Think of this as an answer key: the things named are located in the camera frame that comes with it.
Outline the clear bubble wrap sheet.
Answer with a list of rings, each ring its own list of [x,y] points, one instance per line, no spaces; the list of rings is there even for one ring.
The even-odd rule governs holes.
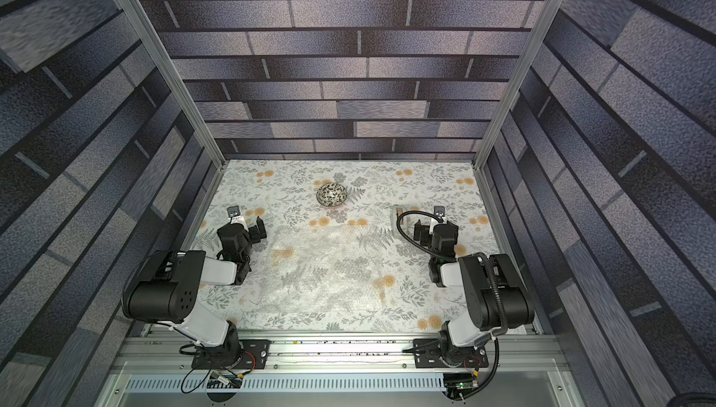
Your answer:
[[[281,226],[239,298],[242,321],[262,330],[434,331],[449,310],[427,261],[387,227]]]

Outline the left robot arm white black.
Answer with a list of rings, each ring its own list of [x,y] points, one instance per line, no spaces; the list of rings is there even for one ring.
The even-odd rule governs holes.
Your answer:
[[[249,371],[266,365],[270,343],[244,345],[234,323],[199,301],[201,285],[238,287],[251,272],[252,246],[267,238],[261,218],[249,226],[236,207],[216,231],[221,250],[162,250],[149,255],[128,278],[121,298],[130,319],[165,326],[188,339],[180,353],[193,358],[194,370]]]

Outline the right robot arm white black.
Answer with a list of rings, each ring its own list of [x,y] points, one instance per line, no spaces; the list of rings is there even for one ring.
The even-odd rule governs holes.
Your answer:
[[[409,242],[430,255],[431,281],[442,289],[461,289],[466,303],[462,315],[442,324],[436,340],[415,340],[408,353],[419,368],[488,367],[486,344],[534,320],[533,303],[518,270],[506,254],[457,256],[459,226],[447,220],[443,207],[431,214],[408,214],[430,219],[428,224],[415,223]]]

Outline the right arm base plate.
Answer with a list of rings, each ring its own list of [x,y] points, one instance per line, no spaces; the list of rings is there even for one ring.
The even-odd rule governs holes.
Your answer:
[[[467,368],[483,369],[490,366],[484,347],[453,347],[437,339],[414,339],[406,349],[418,369]]]

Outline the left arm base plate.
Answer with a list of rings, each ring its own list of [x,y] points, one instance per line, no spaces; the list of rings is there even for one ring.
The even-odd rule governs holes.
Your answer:
[[[243,340],[221,347],[200,347],[193,357],[193,370],[263,370],[270,351],[269,340]]]

